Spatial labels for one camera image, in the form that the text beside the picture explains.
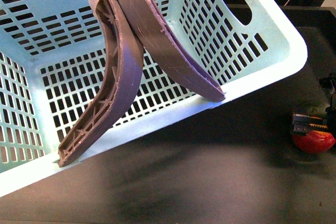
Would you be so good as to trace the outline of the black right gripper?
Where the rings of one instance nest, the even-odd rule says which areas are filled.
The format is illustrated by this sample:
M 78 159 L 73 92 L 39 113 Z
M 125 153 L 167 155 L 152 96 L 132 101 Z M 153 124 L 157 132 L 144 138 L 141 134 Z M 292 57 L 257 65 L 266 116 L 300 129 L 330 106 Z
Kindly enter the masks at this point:
M 319 86 L 328 97 L 329 106 L 326 108 L 327 124 L 317 116 L 293 113 L 291 119 L 291 134 L 307 135 L 311 131 L 327 132 L 335 130 L 335 76 L 318 78 Z

